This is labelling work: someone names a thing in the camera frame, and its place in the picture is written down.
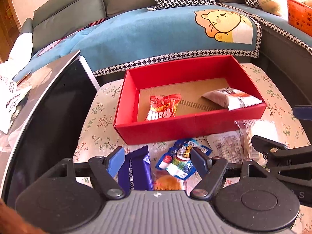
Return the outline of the grey sofa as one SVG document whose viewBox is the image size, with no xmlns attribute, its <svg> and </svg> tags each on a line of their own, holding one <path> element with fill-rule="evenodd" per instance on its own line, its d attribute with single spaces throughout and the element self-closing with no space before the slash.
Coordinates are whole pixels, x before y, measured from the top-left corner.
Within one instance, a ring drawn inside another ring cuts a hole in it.
<svg viewBox="0 0 312 234">
<path fill-rule="evenodd" d="M 139 9 L 150 6 L 145 0 Z M 223 7 L 249 15 L 262 29 L 259 56 L 235 58 L 239 62 L 252 61 L 264 69 L 292 106 L 311 104 L 311 37 L 284 19 L 246 5 L 226 3 Z M 34 56 L 55 41 L 111 18 L 103 0 L 49 0 L 24 22 L 22 32 L 33 33 Z M 117 80 L 124 71 L 98 78 L 101 82 Z"/>
</svg>

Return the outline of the white printed snack packet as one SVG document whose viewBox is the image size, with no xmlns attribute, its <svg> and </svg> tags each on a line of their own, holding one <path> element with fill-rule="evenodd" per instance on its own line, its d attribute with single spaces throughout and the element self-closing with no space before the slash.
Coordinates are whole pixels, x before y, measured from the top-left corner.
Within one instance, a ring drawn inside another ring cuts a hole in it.
<svg viewBox="0 0 312 234">
<path fill-rule="evenodd" d="M 230 163 L 243 161 L 243 148 L 237 131 L 211 134 L 206 140 L 215 156 L 222 157 Z"/>
</svg>

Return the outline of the blue candy snack bag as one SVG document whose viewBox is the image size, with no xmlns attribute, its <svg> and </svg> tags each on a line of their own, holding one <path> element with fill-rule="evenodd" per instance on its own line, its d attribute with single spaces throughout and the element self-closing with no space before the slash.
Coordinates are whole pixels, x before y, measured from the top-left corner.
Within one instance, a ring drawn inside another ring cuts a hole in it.
<svg viewBox="0 0 312 234">
<path fill-rule="evenodd" d="M 160 157 L 155 168 L 165 170 L 171 176 L 183 181 L 187 180 L 196 171 L 190 160 L 190 152 L 193 148 L 200 149 L 207 156 L 212 153 L 209 147 L 201 145 L 193 138 L 179 139 Z"/>
</svg>

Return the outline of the blue wafer biscuit pack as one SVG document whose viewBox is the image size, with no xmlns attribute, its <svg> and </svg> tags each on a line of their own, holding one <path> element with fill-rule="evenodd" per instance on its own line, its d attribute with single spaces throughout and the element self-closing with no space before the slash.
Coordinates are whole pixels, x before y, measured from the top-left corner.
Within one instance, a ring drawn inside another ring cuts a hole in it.
<svg viewBox="0 0 312 234">
<path fill-rule="evenodd" d="M 131 190 L 153 190 L 151 163 L 148 146 L 129 154 L 117 174 L 119 186 L 129 193 Z"/>
</svg>

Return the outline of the white red snack pack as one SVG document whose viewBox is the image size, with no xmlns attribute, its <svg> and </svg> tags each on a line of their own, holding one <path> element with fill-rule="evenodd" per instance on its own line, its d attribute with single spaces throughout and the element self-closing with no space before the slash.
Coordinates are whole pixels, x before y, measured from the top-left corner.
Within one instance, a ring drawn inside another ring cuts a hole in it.
<svg viewBox="0 0 312 234">
<path fill-rule="evenodd" d="M 228 111 L 263 103 L 262 100 L 231 87 L 206 92 L 202 97 L 227 108 Z"/>
</svg>

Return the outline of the round cake clear wrapper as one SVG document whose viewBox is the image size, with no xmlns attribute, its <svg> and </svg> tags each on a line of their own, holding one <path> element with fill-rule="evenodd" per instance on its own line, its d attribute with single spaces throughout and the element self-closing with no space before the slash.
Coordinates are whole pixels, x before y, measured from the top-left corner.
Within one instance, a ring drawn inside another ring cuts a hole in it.
<svg viewBox="0 0 312 234">
<path fill-rule="evenodd" d="M 153 172 L 153 189 L 156 191 L 184 190 L 184 181 L 167 171 Z"/>
</svg>

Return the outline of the red cardboard box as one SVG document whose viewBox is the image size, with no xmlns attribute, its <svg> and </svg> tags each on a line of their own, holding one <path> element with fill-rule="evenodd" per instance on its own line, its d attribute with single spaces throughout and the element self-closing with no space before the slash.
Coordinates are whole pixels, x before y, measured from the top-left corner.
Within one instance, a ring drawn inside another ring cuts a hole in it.
<svg viewBox="0 0 312 234">
<path fill-rule="evenodd" d="M 260 119 L 265 101 L 228 110 L 203 97 L 231 87 L 262 98 L 247 72 L 232 56 L 190 58 L 130 69 L 117 105 L 114 128 L 128 145 L 172 141 L 236 129 L 236 121 Z M 151 96 L 179 94 L 175 117 L 148 121 Z"/>
</svg>

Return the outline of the blue bear sofa blanket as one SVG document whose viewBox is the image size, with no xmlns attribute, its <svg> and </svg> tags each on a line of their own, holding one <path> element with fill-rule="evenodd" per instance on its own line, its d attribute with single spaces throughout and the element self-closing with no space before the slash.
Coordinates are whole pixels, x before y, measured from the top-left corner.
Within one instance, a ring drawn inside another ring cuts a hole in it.
<svg viewBox="0 0 312 234">
<path fill-rule="evenodd" d="M 97 77 L 193 57 L 257 58 L 261 37 L 254 19 L 219 5 L 139 9 L 51 43 L 32 56 L 15 80 L 76 51 Z"/>
</svg>

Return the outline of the red Trolli gummy bag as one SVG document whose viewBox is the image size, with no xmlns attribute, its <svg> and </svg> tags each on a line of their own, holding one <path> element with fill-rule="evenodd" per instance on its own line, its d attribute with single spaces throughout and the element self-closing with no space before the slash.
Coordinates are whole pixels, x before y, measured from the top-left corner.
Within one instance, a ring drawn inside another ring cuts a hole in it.
<svg viewBox="0 0 312 234">
<path fill-rule="evenodd" d="M 177 107 L 181 100 L 181 94 L 150 96 L 150 108 L 146 121 L 156 121 L 158 119 L 175 117 Z"/>
</svg>

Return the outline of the orange plastic basket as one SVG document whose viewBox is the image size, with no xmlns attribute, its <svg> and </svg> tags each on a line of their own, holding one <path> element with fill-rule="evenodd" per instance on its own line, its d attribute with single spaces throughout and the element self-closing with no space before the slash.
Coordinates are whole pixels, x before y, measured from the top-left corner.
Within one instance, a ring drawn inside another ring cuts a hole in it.
<svg viewBox="0 0 312 234">
<path fill-rule="evenodd" d="M 311 36 L 311 0 L 300 3 L 295 0 L 286 0 L 288 7 L 288 23 Z"/>
</svg>

